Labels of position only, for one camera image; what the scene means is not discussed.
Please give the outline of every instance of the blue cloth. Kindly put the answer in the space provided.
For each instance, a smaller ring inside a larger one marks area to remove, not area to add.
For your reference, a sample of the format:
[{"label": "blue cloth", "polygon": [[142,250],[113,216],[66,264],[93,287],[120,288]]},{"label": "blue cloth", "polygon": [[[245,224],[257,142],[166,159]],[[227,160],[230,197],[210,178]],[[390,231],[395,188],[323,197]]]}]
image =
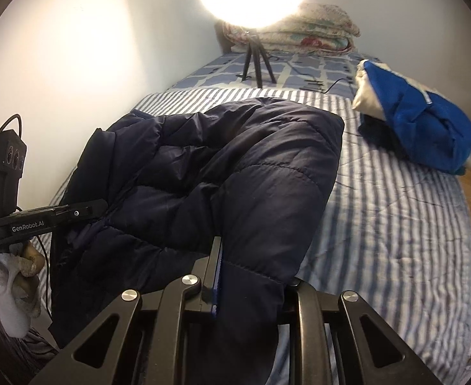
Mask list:
[{"label": "blue cloth", "polygon": [[217,319],[202,326],[188,380],[265,383],[284,285],[334,186],[343,129],[335,114],[277,98],[206,113],[134,111],[98,129],[61,202],[103,198],[109,208],[52,236],[50,331],[59,346],[124,290],[149,293],[190,273],[221,235]]},{"label": "blue cloth", "polygon": [[471,121],[449,100],[411,86],[404,78],[364,63],[370,83],[393,129],[412,162],[456,173],[471,152]]}]

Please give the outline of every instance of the striped bedsheet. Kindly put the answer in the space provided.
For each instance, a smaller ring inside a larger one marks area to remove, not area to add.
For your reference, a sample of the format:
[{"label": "striped bedsheet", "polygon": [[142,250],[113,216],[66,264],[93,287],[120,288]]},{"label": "striped bedsheet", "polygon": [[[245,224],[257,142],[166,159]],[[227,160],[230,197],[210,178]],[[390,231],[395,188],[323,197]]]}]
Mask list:
[{"label": "striped bedsheet", "polygon": [[[135,109],[151,115],[204,112],[252,97],[322,108],[346,125],[334,190],[299,277],[332,294],[357,291],[443,383],[460,383],[471,348],[471,219],[457,178],[368,145],[357,131],[359,115],[340,96],[203,88],[151,94]],[[46,235],[47,249],[49,242]],[[286,329],[269,384],[288,383]]]}]

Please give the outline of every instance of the black bracket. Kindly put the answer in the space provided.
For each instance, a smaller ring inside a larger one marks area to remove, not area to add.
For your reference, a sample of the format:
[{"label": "black bracket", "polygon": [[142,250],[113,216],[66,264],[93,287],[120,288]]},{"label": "black bracket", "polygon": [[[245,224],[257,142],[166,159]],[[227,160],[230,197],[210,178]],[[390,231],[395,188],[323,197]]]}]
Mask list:
[{"label": "black bracket", "polygon": [[[33,379],[31,385],[177,385],[187,373],[186,323],[215,322],[221,238],[210,256],[164,290],[125,291]],[[339,297],[295,279],[279,323],[290,324],[291,385],[332,383],[325,324],[342,385],[441,385],[435,375],[353,291]]]},{"label": "black bracket", "polygon": [[36,235],[50,233],[80,221],[98,218],[105,213],[105,200],[50,206],[15,212],[0,218],[0,253],[9,253],[9,246],[23,243]]},{"label": "black bracket", "polygon": [[132,383],[138,372],[146,385],[175,385],[185,374],[184,320],[211,322],[217,309],[221,238],[190,274],[160,291],[127,290],[32,380],[31,385]]}]

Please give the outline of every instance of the navy puffer jacket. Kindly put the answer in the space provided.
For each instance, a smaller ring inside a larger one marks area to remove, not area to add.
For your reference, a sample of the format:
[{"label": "navy puffer jacket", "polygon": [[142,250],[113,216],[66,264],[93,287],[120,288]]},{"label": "navy puffer jacket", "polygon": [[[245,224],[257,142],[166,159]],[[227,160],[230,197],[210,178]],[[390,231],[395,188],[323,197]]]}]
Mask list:
[{"label": "navy puffer jacket", "polygon": [[218,317],[203,327],[188,383],[265,383],[284,284],[333,188],[343,129],[330,112],[275,98],[196,114],[134,111],[98,129],[62,204],[103,198],[109,209],[52,239],[59,346],[124,290],[148,293],[188,274],[220,235]]}]

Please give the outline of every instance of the black camera device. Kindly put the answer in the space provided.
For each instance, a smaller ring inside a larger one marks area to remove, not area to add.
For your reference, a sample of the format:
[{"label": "black camera device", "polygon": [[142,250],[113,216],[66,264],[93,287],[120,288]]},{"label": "black camera device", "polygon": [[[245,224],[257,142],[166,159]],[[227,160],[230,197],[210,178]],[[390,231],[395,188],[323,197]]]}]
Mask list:
[{"label": "black camera device", "polygon": [[9,253],[10,245],[36,235],[98,218],[107,209],[105,200],[95,200],[16,212],[26,154],[27,146],[14,130],[0,131],[0,253]]}]

